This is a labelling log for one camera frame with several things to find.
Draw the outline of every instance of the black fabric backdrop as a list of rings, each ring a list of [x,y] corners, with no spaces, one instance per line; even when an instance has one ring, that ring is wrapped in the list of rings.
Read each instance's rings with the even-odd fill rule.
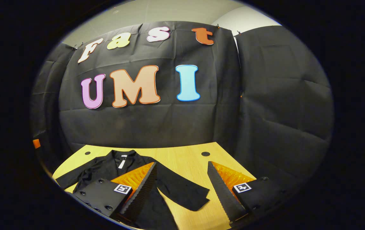
[[[298,189],[330,144],[330,84],[309,49],[283,26],[235,36],[243,96],[234,158],[257,178]]]
[[[58,97],[67,63],[74,49],[58,44],[45,59],[35,79],[30,98],[30,122],[33,139],[39,139],[38,157],[51,172],[71,154],[58,117]]]
[[[167,26],[170,37],[148,42],[150,29]],[[204,27],[213,33],[213,45],[197,41],[194,28]],[[115,35],[130,32],[130,43],[122,48],[107,49]],[[103,38],[77,63],[85,46]],[[130,102],[114,108],[112,71],[125,69],[135,80],[145,65],[157,65],[156,91],[160,102],[142,105]],[[200,99],[181,102],[178,65],[196,65],[196,90]],[[94,77],[105,74],[103,103],[97,109],[83,104],[81,81],[91,78],[90,98],[96,97]],[[108,32],[85,42],[67,65],[59,94],[59,117],[67,142],[73,152],[84,144],[106,147],[155,148],[218,142],[232,154],[236,144],[240,98],[238,53],[232,32],[196,22],[153,22]]]

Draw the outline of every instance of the table top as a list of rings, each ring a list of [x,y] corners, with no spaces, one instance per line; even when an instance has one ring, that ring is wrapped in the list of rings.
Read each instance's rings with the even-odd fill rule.
[[[135,150],[141,156],[150,156],[175,173],[183,176],[190,181],[197,183],[209,189],[207,202],[198,211],[190,211],[167,198],[160,192],[180,230],[226,230],[230,229],[229,219],[224,212],[216,192],[209,180],[208,161],[222,164],[228,168],[238,171],[246,176],[256,179],[243,166],[241,166],[231,155],[229,155],[216,142],[207,144],[197,144],[183,147],[171,148],[114,148],[85,145],[72,156],[70,156],[54,172],[53,178],[56,179],[61,175],[87,163],[88,161],[99,156],[106,156],[111,150],[129,151]],[[203,156],[202,152],[210,153],[209,156]],[[65,189],[66,192],[73,192],[76,184]]]

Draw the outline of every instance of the black jacket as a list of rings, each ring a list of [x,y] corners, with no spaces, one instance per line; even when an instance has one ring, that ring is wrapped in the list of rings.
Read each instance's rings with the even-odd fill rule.
[[[127,155],[124,166],[119,169],[121,155]],[[140,156],[136,151],[120,152],[111,150],[103,157],[96,157],[84,165],[73,169],[56,179],[58,184],[66,189],[78,182],[73,192],[82,189],[94,182],[96,179],[115,179],[131,170],[137,169],[151,162],[157,164],[157,188],[175,203],[191,211],[198,211],[209,200],[206,198],[209,189],[197,185],[184,177],[171,171],[152,157]],[[143,209],[136,221],[138,228],[151,229],[178,229],[165,200],[158,189],[153,188],[149,199],[145,202]]]

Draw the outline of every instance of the clothing tag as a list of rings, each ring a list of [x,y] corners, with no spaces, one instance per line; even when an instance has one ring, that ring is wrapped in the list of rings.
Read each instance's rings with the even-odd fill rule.
[[[124,160],[120,163],[120,166],[118,167],[119,169],[123,168],[123,165],[124,165],[125,159],[127,158],[127,155],[122,155],[121,158],[124,159]]]

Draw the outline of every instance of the black border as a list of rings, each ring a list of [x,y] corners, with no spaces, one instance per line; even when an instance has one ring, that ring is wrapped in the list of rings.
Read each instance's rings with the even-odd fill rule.
[[[118,1],[0,3],[0,229],[120,229],[67,199],[35,157],[29,95],[62,35]],[[365,228],[365,1],[255,0],[316,55],[334,96],[334,136],[302,191],[252,229]]]

